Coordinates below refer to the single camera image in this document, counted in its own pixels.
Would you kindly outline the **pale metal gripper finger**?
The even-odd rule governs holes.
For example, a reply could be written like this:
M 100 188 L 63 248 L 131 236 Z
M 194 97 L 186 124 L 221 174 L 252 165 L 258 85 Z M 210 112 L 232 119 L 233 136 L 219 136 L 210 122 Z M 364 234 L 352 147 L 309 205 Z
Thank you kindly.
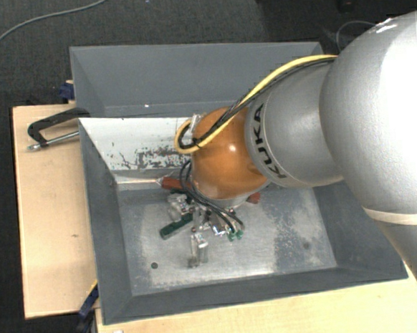
M 209 260 L 209 245 L 207 240 L 201 233 L 191 234 L 191 257 L 188 260 L 190 268 L 194 269 L 197 266 L 208 263 Z
M 173 222 L 179 222 L 190 213 L 190 206 L 185 193 L 172 193 L 167 197 L 169 203 L 168 215 Z

